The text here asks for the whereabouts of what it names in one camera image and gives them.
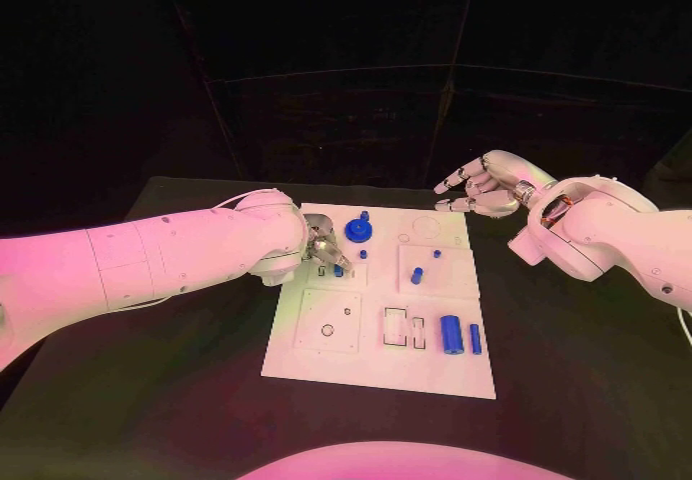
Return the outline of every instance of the white wire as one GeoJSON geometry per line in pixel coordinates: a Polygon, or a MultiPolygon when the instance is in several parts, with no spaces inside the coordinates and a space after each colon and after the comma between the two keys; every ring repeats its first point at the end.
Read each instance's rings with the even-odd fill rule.
{"type": "MultiPolygon", "coordinates": [[[[214,208],[223,207],[224,205],[231,203],[234,200],[238,200],[240,198],[247,197],[249,195],[253,195],[254,193],[270,193],[270,192],[279,192],[279,190],[276,188],[263,188],[260,190],[253,190],[251,192],[243,193],[241,195],[237,195],[234,198],[230,198],[228,200],[224,200],[214,208]]],[[[166,300],[169,300],[169,298],[174,298],[174,296],[162,298],[161,300],[158,300],[156,302],[152,302],[152,303],[145,303],[142,305],[133,305],[132,307],[119,308],[117,310],[113,310],[113,313],[127,312],[129,310],[137,310],[140,308],[153,307],[155,305],[159,305],[166,300]]]]}
{"type": "Polygon", "coordinates": [[[161,300],[152,303],[145,303],[142,305],[135,305],[132,307],[119,308],[117,310],[113,310],[113,313],[126,312],[127,310],[137,310],[139,308],[145,308],[145,307],[153,307],[155,305],[159,305],[161,303],[163,303],[169,298],[172,297],[162,298],[161,300]]]}
{"type": "Polygon", "coordinates": [[[688,337],[690,345],[692,346],[692,335],[690,334],[688,324],[685,323],[685,318],[682,317],[682,308],[678,307],[678,318],[681,319],[682,331],[688,337]]]}
{"type": "Polygon", "coordinates": [[[270,193],[270,192],[279,192],[279,190],[276,188],[263,188],[261,190],[253,190],[251,192],[243,193],[241,195],[237,195],[234,198],[224,200],[214,208],[223,207],[224,205],[227,205],[227,203],[231,203],[234,200],[238,200],[240,198],[247,197],[254,193],[270,193]]]}

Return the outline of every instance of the raised white platform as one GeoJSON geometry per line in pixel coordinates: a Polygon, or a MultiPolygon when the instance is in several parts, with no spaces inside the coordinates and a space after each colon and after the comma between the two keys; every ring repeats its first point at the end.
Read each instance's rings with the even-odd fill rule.
{"type": "Polygon", "coordinates": [[[495,399],[463,214],[322,204],[303,204],[302,211],[332,218],[339,247],[357,265],[336,277],[334,267],[305,263],[285,284],[263,375],[495,399]],[[344,229],[364,210],[374,235],[357,244],[344,229]],[[416,267],[424,269],[419,285],[416,267]],[[459,355],[443,350],[445,315],[460,319],[459,355]],[[472,324],[481,327],[481,355],[472,353],[472,324]]]}

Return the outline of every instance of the blue cylinder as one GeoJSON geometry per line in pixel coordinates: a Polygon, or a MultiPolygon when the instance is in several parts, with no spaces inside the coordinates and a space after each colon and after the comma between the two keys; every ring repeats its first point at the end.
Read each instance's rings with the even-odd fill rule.
{"type": "Polygon", "coordinates": [[[459,317],[456,315],[446,315],[440,319],[440,324],[443,327],[445,353],[449,355],[459,355],[460,353],[465,353],[465,341],[462,339],[459,317]]]}
{"type": "Polygon", "coordinates": [[[347,238],[354,243],[364,243],[372,237],[372,225],[368,220],[357,218],[347,224],[345,232],[347,238]]]}
{"type": "Polygon", "coordinates": [[[473,323],[472,324],[472,352],[475,355],[482,354],[482,349],[481,349],[481,330],[479,326],[473,323]]]}
{"type": "Polygon", "coordinates": [[[422,280],[423,280],[423,268],[416,267],[414,274],[411,275],[411,283],[414,285],[419,285],[422,283],[422,280]]]}

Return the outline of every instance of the white robotic arm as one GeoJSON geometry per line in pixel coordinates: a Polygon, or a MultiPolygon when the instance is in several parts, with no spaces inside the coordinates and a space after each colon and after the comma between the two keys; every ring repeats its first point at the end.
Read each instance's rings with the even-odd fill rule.
{"type": "Polygon", "coordinates": [[[55,330],[238,278],[269,286],[303,260],[351,263],[332,221],[279,190],[224,205],[87,230],[0,240],[0,370],[55,330]]]}
{"type": "Polygon", "coordinates": [[[436,209],[498,218],[524,204],[528,224],[509,247],[530,265],[548,258],[586,281],[618,265],[654,297],[692,310],[692,210],[659,212],[618,179],[596,176],[558,182],[502,150],[465,165],[436,192],[465,180],[469,197],[443,200],[436,209]]]}

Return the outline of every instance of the black table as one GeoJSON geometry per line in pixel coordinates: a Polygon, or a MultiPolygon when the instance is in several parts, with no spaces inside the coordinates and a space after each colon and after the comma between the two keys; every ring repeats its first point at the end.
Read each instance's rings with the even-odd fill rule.
{"type": "MultiPolygon", "coordinates": [[[[153,178],[135,220],[267,184],[153,178]]],[[[280,185],[300,202],[430,209],[432,192],[280,185]]],[[[579,478],[682,479],[692,356],[675,310],[508,249],[527,213],[468,216],[498,400],[260,376],[280,288],[241,279],[48,339],[0,416],[0,476],[228,479],[303,450],[398,440],[579,478]]]]}

